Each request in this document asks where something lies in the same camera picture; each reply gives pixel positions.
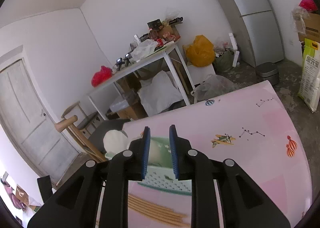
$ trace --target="black chair cushion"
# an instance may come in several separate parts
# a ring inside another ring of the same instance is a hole
[[[106,150],[103,146],[103,138],[109,130],[121,131],[123,124],[129,122],[129,119],[116,119],[103,121],[99,127],[91,134],[88,140],[102,153],[105,154]]]

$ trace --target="silver refrigerator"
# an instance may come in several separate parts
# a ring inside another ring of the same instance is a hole
[[[218,1],[226,14],[241,58],[245,62],[256,67],[284,58],[278,24],[268,0]]]

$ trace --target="yellow plastic bag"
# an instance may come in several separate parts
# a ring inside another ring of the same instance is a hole
[[[187,48],[186,56],[194,66],[208,66],[216,57],[213,47],[214,45],[204,35],[197,35],[193,44]]]

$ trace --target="silver screw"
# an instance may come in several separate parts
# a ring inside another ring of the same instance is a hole
[[[227,159],[224,162],[228,167],[233,167],[235,165],[235,162],[232,159]]]
[[[88,160],[85,165],[87,167],[93,167],[95,164],[96,162],[94,160]]]
[[[197,152],[196,150],[189,150],[189,151],[188,151],[188,154],[189,154],[190,156],[196,156],[196,155],[198,154],[198,152]]]
[[[132,154],[133,154],[132,151],[124,151],[122,153],[122,155],[124,155],[125,157],[130,157]]]

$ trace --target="pink table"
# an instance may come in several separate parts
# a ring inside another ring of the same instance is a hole
[[[210,159],[234,159],[294,227],[312,202],[310,170],[298,133],[272,86],[264,81],[212,100],[126,123],[123,130],[134,138],[148,126],[151,136],[169,137],[169,127],[175,124],[178,135]],[[233,145],[213,143],[217,135],[232,136]],[[287,149],[287,144],[291,148],[294,144],[288,136],[297,144],[294,153]],[[190,223],[191,196],[161,192],[134,182],[129,185],[129,193],[188,214],[184,221]],[[130,228],[170,227],[132,210],[128,215]]]

